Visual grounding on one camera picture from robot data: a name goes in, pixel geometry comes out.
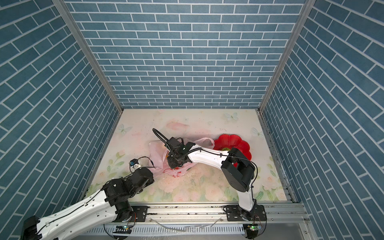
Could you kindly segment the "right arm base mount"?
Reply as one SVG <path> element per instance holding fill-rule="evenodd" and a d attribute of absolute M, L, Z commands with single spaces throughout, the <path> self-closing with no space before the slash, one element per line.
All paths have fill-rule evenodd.
<path fill-rule="evenodd" d="M 242 209 L 239 205 L 226 205 L 223 210 L 227 216 L 229 222 L 239 221 L 260 221 L 267 220 L 265 207 L 263 205 L 254 205 L 251 211 Z"/>

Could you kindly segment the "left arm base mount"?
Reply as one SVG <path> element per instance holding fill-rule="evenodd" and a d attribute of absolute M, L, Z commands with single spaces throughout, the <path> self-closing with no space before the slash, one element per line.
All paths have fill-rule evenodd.
<path fill-rule="evenodd" d="M 148 209 L 148 206 L 132 206 L 127 213 L 118 214 L 113 223 L 143 223 L 147 218 Z"/>

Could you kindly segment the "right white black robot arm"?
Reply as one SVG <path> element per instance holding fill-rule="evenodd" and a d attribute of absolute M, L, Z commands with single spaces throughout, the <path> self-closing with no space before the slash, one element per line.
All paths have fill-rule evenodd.
<path fill-rule="evenodd" d="M 189 163 L 200 163 L 220 169 L 229 185 L 237 191 L 239 208 L 243 213 L 249 216 L 256 213 L 257 204 L 252 191 L 256 166 L 240 150 L 211 150 L 192 142 L 184 144 L 175 138 L 166 139 L 164 143 L 170 151 L 167 161 L 172 170 Z"/>

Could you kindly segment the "pink plastic bag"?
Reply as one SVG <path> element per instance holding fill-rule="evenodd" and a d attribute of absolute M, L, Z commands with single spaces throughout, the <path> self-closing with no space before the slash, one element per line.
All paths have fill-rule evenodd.
<path fill-rule="evenodd" d="M 150 170 L 155 177 L 162 174 L 168 174 L 174 178 L 182 177 L 197 164 L 205 164 L 216 169 L 221 167 L 218 156 L 214 155 L 210 148 L 203 148 L 198 145 L 194 145 L 192 152 L 188 155 L 182 154 L 187 161 L 181 167 L 179 165 L 171 166 L 169 160 L 173 161 L 175 158 L 171 156 L 170 150 L 166 148 L 162 141 L 150 142 L 149 150 L 150 158 L 154 163 L 154 167 L 150 168 Z"/>

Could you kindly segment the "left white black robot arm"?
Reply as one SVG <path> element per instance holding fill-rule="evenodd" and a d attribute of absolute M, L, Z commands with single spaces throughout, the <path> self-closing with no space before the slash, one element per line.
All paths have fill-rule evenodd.
<path fill-rule="evenodd" d="M 86 199 L 50 216 L 32 216 L 24 221 L 22 240 L 71 240 L 92 228 L 131 221 L 136 215 L 129 199 L 154 183 L 148 168 L 138 168 L 131 175 L 112 179 Z"/>

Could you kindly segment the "red flower-shaped plate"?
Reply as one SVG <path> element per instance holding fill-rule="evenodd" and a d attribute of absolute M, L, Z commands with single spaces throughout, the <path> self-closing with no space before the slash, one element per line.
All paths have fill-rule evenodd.
<path fill-rule="evenodd" d="M 236 148 L 238 149 L 249 161 L 252 160 L 250 152 L 250 145 L 238 135 L 220 135 L 218 139 L 214 140 L 214 150 L 222 150 L 223 148 Z"/>

